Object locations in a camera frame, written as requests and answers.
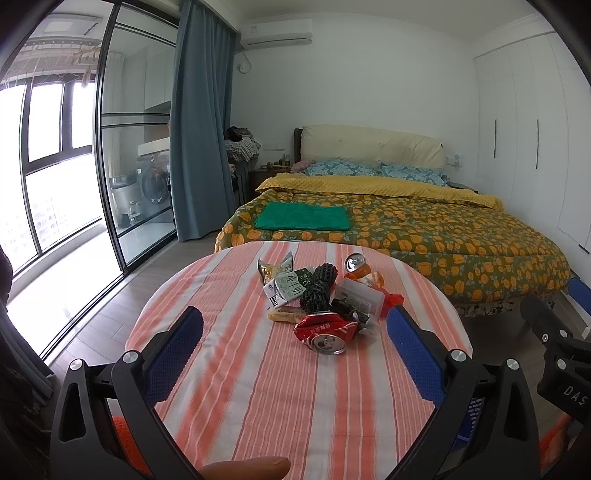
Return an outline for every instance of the floor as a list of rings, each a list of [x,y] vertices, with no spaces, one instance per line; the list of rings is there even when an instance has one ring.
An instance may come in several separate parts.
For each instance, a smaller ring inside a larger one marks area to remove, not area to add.
[[[119,275],[111,240],[104,232],[27,285],[8,303],[8,315],[33,350],[41,353],[64,325]]]
[[[213,253],[216,235],[211,233],[200,240],[175,243],[142,270],[89,321],[51,364],[58,378],[65,376],[75,358],[84,358],[89,365],[117,361],[146,302],[175,273]]]
[[[176,272],[198,258],[213,252],[215,234],[198,240],[175,244],[157,258],[119,292],[74,338],[52,364],[58,377],[63,378],[72,360],[82,357],[90,365],[119,359],[124,344],[144,304]],[[579,314],[564,297],[555,306],[557,315],[579,338],[585,328]],[[519,312],[505,312],[464,321],[474,359],[499,365],[515,358],[524,370],[534,402],[540,435],[554,426],[560,411],[536,392],[544,370],[544,347],[531,330],[524,329]]]
[[[151,245],[167,236],[174,228],[172,222],[147,222],[126,233],[119,238],[125,261],[130,263]]]

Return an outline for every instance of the human hand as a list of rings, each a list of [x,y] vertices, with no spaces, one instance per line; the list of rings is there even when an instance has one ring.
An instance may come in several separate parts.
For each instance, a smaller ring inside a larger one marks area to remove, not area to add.
[[[199,470],[205,480],[281,480],[291,468],[285,457],[258,457],[239,462],[218,462]]]

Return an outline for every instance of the crushed can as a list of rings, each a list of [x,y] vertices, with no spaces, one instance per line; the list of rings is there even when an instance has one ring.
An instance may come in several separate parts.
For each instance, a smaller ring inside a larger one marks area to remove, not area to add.
[[[313,313],[295,326],[297,339],[316,353],[338,355],[360,328],[359,322],[343,320],[338,313]]]

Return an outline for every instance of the clothes pile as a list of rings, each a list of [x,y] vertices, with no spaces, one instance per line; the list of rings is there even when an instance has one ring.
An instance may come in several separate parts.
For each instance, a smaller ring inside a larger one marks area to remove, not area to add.
[[[261,144],[254,140],[248,128],[230,127],[224,138],[230,163],[249,162],[258,158]]]

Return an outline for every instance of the striped tablecloth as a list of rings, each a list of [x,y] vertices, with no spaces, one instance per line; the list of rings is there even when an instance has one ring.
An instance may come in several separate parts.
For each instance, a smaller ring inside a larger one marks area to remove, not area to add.
[[[144,307],[127,342],[141,350],[188,305],[204,318],[203,339],[156,411],[193,464],[256,456],[291,459],[290,479],[378,479],[402,458],[432,412],[418,394],[382,320],[343,355],[319,355],[293,325],[267,319],[257,260],[339,269],[362,252],[422,328],[451,348],[472,347],[453,306],[422,275],[375,250],[321,242],[250,242],[180,271]]]

